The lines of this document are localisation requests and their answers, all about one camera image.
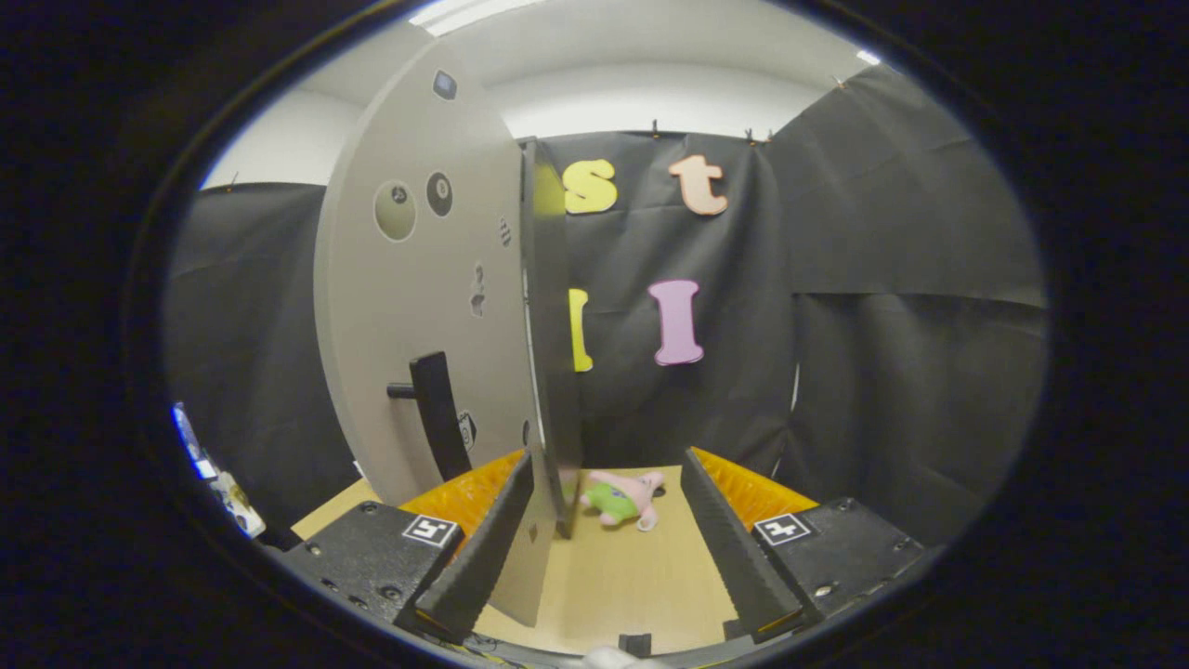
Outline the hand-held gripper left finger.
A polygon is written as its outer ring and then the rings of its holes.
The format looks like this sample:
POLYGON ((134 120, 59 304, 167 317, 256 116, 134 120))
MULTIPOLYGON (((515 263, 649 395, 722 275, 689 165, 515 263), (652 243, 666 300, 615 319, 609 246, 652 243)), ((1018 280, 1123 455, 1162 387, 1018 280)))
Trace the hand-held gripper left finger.
POLYGON ((514 452, 404 505, 361 500, 279 561, 361 614, 463 642, 501 580, 531 492, 530 454, 514 452))

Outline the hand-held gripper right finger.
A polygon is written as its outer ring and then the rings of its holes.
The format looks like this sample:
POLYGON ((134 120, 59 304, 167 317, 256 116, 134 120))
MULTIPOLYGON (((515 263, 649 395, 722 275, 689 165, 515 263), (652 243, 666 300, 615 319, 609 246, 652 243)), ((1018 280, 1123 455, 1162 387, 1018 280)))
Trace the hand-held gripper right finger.
POLYGON ((698 448, 681 491, 736 611, 731 635, 754 642, 858 610, 933 555, 855 498, 816 503, 698 448))

